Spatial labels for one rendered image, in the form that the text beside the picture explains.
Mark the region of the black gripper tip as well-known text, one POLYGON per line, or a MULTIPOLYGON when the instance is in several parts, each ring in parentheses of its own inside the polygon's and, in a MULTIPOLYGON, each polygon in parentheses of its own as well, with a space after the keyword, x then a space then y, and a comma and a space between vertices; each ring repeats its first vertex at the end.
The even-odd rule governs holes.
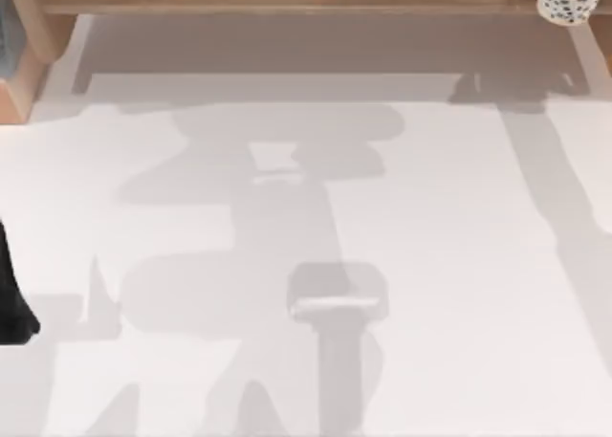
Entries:
POLYGON ((17 284, 6 230, 0 220, 0 345, 26 344, 40 328, 17 284))

